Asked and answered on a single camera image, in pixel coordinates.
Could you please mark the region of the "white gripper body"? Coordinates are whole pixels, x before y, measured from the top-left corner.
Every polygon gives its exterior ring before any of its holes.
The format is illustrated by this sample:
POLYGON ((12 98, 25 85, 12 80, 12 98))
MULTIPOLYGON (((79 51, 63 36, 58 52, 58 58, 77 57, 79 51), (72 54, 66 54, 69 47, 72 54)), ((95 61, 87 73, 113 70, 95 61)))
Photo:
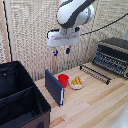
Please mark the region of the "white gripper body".
POLYGON ((80 33, 62 34, 60 29, 53 29, 47 33, 47 45, 49 47, 59 47, 65 45, 77 44, 80 33))

